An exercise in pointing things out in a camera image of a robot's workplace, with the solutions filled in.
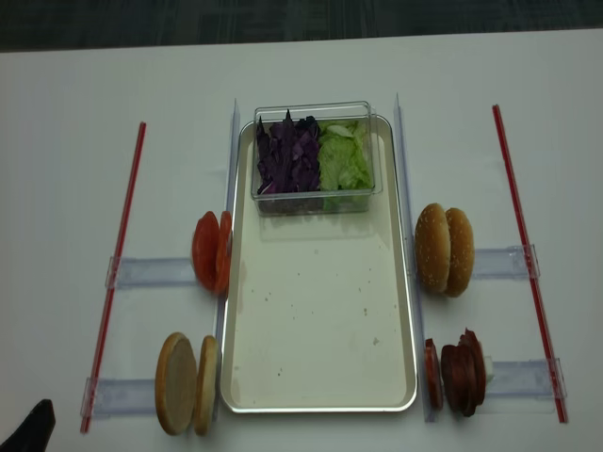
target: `green lettuce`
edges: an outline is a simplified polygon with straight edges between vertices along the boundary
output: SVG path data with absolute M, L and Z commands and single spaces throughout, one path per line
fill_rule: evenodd
M 325 121 L 320 126 L 320 190 L 371 188 L 362 143 L 367 133 L 358 121 Z

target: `gray carpet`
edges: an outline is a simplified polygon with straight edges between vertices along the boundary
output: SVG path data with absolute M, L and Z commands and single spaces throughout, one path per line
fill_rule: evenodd
M 0 51 L 602 25 L 603 0 L 0 0 Z

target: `red stick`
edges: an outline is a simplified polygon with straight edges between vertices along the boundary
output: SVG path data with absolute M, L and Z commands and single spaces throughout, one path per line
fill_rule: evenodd
M 134 150 L 134 159 L 132 160 L 132 169 L 130 170 L 130 182 L 128 189 L 125 192 L 125 202 L 123 203 L 122 222 L 120 223 L 120 231 L 117 235 L 117 244 L 115 245 L 116 258 L 122 257 L 123 242 L 125 240 L 125 231 L 128 227 L 128 218 L 130 217 L 130 207 L 132 206 L 132 198 L 134 197 L 134 185 L 139 173 L 140 157 L 142 156 L 142 143 L 144 142 L 144 133 L 146 132 L 146 122 L 141 122 L 139 127 L 139 137 L 136 141 L 136 149 Z M 94 352 L 94 362 L 92 363 L 92 371 L 90 373 L 90 396 L 88 398 L 88 406 L 86 414 L 82 419 L 80 433 L 88 433 L 90 429 L 90 419 L 92 415 L 92 405 L 94 404 L 94 393 L 96 391 L 96 380 L 101 373 L 101 362 L 103 361 L 103 351 L 105 350 L 106 331 L 109 325 L 109 316 L 111 315 L 111 306 L 113 305 L 113 294 L 115 290 L 110 288 L 106 290 L 105 308 L 103 309 L 103 317 L 101 318 L 101 328 L 98 331 L 98 340 L 96 342 L 96 351 Z
M 500 150 L 502 151 L 502 158 L 505 161 L 507 178 L 509 179 L 509 188 L 511 189 L 511 197 L 513 198 L 513 208 L 515 210 L 515 217 L 517 218 L 519 236 L 521 237 L 521 243 L 524 246 L 524 249 L 528 250 L 530 247 L 530 239 L 528 238 L 528 228 L 526 227 L 526 221 L 524 220 L 524 214 L 521 208 L 521 202 L 519 200 L 519 190 L 517 189 L 517 182 L 515 181 L 515 173 L 513 172 L 513 164 L 511 163 L 511 154 L 509 153 L 509 144 L 507 143 L 505 127 L 502 123 L 500 107 L 498 105 L 494 105 L 492 107 L 492 112 L 494 113 L 494 122 L 497 125 L 498 141 L 500 141 Z M 535 273 L 531 254 L 526 252 L 525 258 L 526 267 L 530 270 L 530 272 Z M 543 346 L 545 347 L 545 356 L 546 360 L 548 361 L 548 372 L 550 374 L 550 380 L 553 385 L 555 405 L 557 407 L 559 422 L 567 423 L 567 410 L 565 408 L 565 399 L 563 398 L 562 393 L 560 391 L 559 376 L 557 374 L 558 370 L 557 366 L 555 365 L 555 353 L 553 352 L 553 343 L 550 339 L 550 333 L 548 332 L 548 325 L 546 323 L 545 316 L 545 305 L 543 303 L 543 296 L 540 292 L 540 284 L 538 283 L 538 279 L 530 278 L 530 286 L 531 294 L 534 298 L 534 305 L 536 307 L 536 316 L 538 317 L 540 335 L 543 339 Z

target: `sliced tomato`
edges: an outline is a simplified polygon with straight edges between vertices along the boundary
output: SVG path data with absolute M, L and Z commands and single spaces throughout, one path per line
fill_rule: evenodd
M 207 212 L 198 222 L 192 237 L 192 265 L 199 282 L 207 290 L 216 287 L 216 255 L 220 228 L 213 212 Z
M 214 293 L 221 295 L 228 290 L 228 282 L 230 280 L 230 256 L 226 256 L 223 263 L 223 268 L 216 279 Z
M 228 239 L 230 238 L 230 232 L 233 229 L 233 217 L 230 212 L 222 212 L 220 217 L 220 235 L 218 236 L 218 254 L 216 256 L 216 273 L 221 274 L 224 267 L 224 261 L 228 254 Z
M 442 395 L 442 383 L 440 382 L 440 363 L 432 339 L 425 341 L 425 369 L 427 370 L 427 389 L 430 393 L 432 408 L 442 410 L 444 396 Z
M 216 287 L 214 292 L 222 294 L 228 288 L 230 280 L 231 256 L 228 250 L 228 240 L 233 229 L 233 217 L 224 211 L 220 217 L 220 235 L 218 237 L 218 252 L 216 255 Z

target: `shredded purple cabbage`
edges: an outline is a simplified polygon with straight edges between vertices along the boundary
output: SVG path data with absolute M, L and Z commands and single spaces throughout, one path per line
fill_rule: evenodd
M 291 120 L 289 111 L 282 122 L 264 130 L 260 118 L 255 131 L 259 161 L 257 169 L 262 176 L 258 194 L 316 191 L 320 186 L 318 163 L 318 136 L 320 129 L 312 116 Z

